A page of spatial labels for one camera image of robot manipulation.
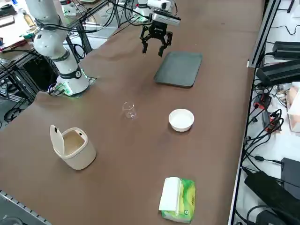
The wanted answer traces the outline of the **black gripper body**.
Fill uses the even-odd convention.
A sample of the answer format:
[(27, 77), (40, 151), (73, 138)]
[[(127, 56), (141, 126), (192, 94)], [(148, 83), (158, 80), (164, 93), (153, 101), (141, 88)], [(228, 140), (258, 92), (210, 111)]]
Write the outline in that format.
[(151, 36), (152, 36), (152, 38), (155, 38), (155, 39), (162, 39), (166, 35), (166, 30), (167, 30), (166, 23), (153, 21), (153, 23), (151, 25)]

